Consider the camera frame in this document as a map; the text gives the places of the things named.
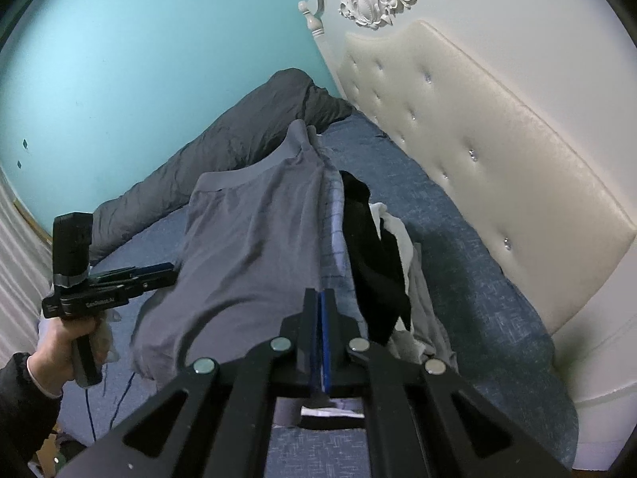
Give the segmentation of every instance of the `person's arm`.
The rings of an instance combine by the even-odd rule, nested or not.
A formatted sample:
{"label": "person's arm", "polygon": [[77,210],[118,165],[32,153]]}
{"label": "person's arm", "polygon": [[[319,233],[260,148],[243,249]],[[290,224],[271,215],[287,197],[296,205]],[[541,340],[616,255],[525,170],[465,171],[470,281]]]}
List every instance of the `person's arm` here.
{"label": "person's arm", "polygon": [[49,436],[60,411],[62,386],[73,379],[71,342],[94,331],[93,318],[54,318],[40,348],[14,354],[0,370],[0,429],[23,461]]}

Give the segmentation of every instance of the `black sleeve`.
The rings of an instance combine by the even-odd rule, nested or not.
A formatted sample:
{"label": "black sleeve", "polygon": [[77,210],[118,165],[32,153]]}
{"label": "black sleeve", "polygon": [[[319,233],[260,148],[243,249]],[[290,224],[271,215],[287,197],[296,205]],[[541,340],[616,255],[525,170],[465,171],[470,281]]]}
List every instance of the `black sleeve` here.
{"label": "black sleeve", "polygon": [[46,397],[27,370],[29,354],[14,354],[0,370],[0,430],[24,462],[29,461],[51,433],[60,412],[60,399]]}

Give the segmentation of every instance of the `ornate carving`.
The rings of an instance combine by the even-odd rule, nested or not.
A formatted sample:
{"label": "ornate carving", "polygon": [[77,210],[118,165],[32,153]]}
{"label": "ornate carving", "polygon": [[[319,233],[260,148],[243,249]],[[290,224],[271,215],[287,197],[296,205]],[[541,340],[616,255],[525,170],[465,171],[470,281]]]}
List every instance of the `ornate carving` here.
{"label": "ornate carving", "polygon": [[393,25],[396,12],[411,9],[416,0],[341,0],[339,12],[354,20],[360,27],[376,30],[389,23]]}

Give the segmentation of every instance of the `black cloth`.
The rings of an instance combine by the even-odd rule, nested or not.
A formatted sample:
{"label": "black cloth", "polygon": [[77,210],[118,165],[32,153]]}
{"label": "black cloth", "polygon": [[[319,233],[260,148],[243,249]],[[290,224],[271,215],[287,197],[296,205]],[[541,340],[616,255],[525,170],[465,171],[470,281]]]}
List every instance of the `black cloth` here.
{"label": "black cloth", "polygon": [[381,227],[378,238],[369,210],[369,189],[341,171],[345,189],[343,234],[352,266],[356,300],[369,339],[386,345],[398,318],[411,326],[412,307],[404,292],[403,267],[396,238]]}
{"label": "black cloth", "polygon": [[[46,397],[31,379],[28,357],[14,354],[0,370],[0,462],[4,464],[14,460],[15,453],[28,462],[51,433],[60,412],[61,400]],[[0,476],[19,476],[4,471],[0,469]]]}

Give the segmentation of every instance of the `bed post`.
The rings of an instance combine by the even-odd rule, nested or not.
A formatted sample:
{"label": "bed post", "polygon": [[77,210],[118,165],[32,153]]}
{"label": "bed post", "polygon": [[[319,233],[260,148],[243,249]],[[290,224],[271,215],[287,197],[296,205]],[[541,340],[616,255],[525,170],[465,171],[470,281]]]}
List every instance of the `bed post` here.
{"label": "bed post", "polygon": [[317,44],[318,51],[323,56],[323,60],[327,65],[327,69],[329,70],[332,79],[334,79],[336,89],[341,94],[341,97],[347,99],[347,96],[343,91],[341,81],[338,80],[338,75],[336,74],[336,70],[334,68],[334,58],[332,57],[332,52],[325,38],[325,29],[323,28],[323,22],[321,22],[319,18],[317,18],[310,12],[310,9],[308,9],[308,3],[305,1],[299,2],[299,12],[305,16],[305,19],[308,22],[308,28],[312,33],[314,42]]}
{"label": "bed post", "polygon": [[315,14],[310,12],[308,8],[308,3],[305,1],[299,2],[299,12],[305,16],[305,19],[308,22],[308,28],[312,33],[312,37],[314,38],[314,42],[317,44],[318,51],[323,56],[323,60],[327,65],[327,69],[329,70],[332,79],[334,79],[334,84],[336,85],[336,89],[341,94],[345,100],[347,100],[347,96],[345,95],[345,91],[343,90],[343,86],[341,85],[341,81],[338,80],[338,75],[336,73],[336,65],[334,64],[334,57],[332,56],[332,51],[327,44],[325,39],[325,29],[323,28],[323,22],[321,22],[320,17],[323,15],[325,10],[325,0],[317,0],[317,11]]}

